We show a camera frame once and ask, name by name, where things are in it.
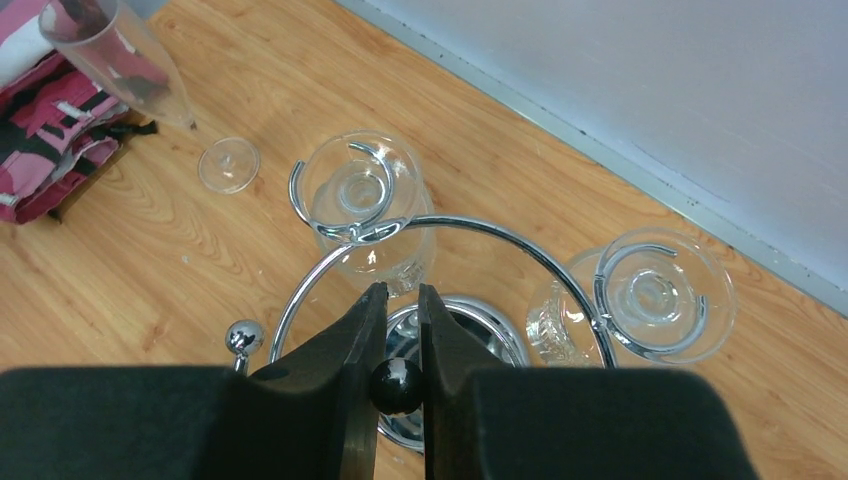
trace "chrome ball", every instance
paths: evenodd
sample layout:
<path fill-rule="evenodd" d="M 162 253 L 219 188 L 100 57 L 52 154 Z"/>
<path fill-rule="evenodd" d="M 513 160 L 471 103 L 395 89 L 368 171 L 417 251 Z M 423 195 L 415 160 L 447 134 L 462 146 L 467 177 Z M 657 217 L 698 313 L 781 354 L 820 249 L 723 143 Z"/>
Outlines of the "chrome ball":
<path fill-rule="evenodd" d="M 227 348 L 235 355 L 248 356 L 255 353 L 264 340 L 262 325 L 255 320 L 239 320 L 227 330 Z"/>

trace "metal hook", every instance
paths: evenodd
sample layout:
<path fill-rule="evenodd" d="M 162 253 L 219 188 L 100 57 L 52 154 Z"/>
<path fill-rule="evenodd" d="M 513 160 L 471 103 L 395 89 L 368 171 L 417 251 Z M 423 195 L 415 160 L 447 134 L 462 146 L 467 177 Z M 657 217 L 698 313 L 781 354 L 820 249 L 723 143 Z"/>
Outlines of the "metal hook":
<path fill-rule="evenodd" d="M 603 271 L 595 275 L 593 287 L 595 290 L 595 303 L 598 307 L 599 318 L 602 319 L 603 327 L 612 333 L 625 348 L 639 355 L 642 358 L 656 360 L 663 355 L 675 355 L 681 353 L 692 345 L 703 335 L 707 326 L 708 316 L 708 301 L 706 295 L 698 295 L 698 310 L 695 318 L 695 324 L 679 342 L 672 345 L 657 345 L 653 343 L 643 342 L 636 339 L 623 328 L 619 321 L 613 316 L 610 309 L 609 294 L 607 293 L 607 279 L 612 275 L 613 270 L 624 260 L 625 257 L 639 252 L 652 252 L 660 255 L 665 255 L 671 258 L 677 257 L 677 250 L 661 245 L 658 243 L 641 243 L 622 247 L 610 256 L 606 265 L 603 266 Z"/>
<path fill-rule="evenodd" d="M 362 142 L 350 142 L 348 148 L 370 155 L 374 161 L 380 164 L 383 173 L 386 175 L 385 184 L 381 183 L 384 185 L 384 188 L 380 191 L 380 198 L 377 200 L 376 209 L 370 215 L 352 224 L 328 225 L 315 220 L 310 221 L 299 188 L 300 177 L 303 174 L 303 169 L 306 167 L 306 162 L 302 160 L 298 160 L 294 164 L 291 174 L 289 174 L 289 203 L 303 223 L 310 225 L 319 234 L 335 242 L 348 243 L 352 241 L 356 244 L 374 243 L 400 230 L 398 228 L 392 228 L 392 224 L 394 223 L 392 221 L 377 223 L 386 214 L 392 204 L 395 194 L 394 173 L 382 150 L 375 149 L 371 145 Z"/>

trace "glass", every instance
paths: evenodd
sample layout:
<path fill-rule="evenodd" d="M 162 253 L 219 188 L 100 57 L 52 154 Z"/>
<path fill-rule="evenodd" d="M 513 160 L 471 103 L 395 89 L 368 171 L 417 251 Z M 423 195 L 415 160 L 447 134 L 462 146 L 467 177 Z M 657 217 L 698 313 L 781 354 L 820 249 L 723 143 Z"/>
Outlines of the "glass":
<path fill-rule="evenodd" d="M 595 299 L 620 366 L 703 360 L 725 342 L 736 315 L 733 285 L 696 240 L 638 229 L 565 265 Z M 590 326 L 571 295 L 545 282 L 530 302 L 527 337 L 552 366 L 599 363 Z"/>
<path fill-rule="evenodd" d="M 322 252 L 363 246 L 337 267 L 355 286 L 386 282 L 392 297 L 417 290 L 436 245 L 430 229 L 401 231 L 413 216 L 433 213 L 409 145 L 368 130 L 335 136 L 296 167 L 290 191 Z"/>
<path fill-rule="evenodd" d="M 107 93 L 157 121 L 197 129 L 171 56 L 122 0 L 49 0 L 38 27 Z M 216 192 L 236 193 L 256 176 L 259 162 L 259 152 L 247 140 L 225 138 L 203 153 L 198 175 Z"/>

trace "white wall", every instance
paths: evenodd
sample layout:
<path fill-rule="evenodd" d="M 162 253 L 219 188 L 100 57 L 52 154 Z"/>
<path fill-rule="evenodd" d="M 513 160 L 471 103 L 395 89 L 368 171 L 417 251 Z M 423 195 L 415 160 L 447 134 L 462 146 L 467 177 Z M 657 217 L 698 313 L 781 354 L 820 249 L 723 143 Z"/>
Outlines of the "white wall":
<path fill-rule="evenodd" d="M 367 1 L 848 288 L 848 2 Z"/>

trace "folded cloth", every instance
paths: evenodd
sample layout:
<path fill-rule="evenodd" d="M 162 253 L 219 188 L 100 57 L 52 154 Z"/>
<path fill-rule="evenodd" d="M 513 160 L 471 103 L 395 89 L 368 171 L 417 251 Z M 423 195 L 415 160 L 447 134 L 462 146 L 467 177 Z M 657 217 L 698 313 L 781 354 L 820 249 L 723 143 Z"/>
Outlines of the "folded cloth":
<path fill-rule="evenodd" d="M 0 88 L 33 68 L 53 50 L 38 31 L 43 2 L 0 0 Z"/>
<path fill-rule="evenodd" d="M 92 128 L 128 110 L 58 54 L 27 77 L 0 90 L 0 219 L 15 223 L 47 213 L 105 163 L 118 142 Z"/>

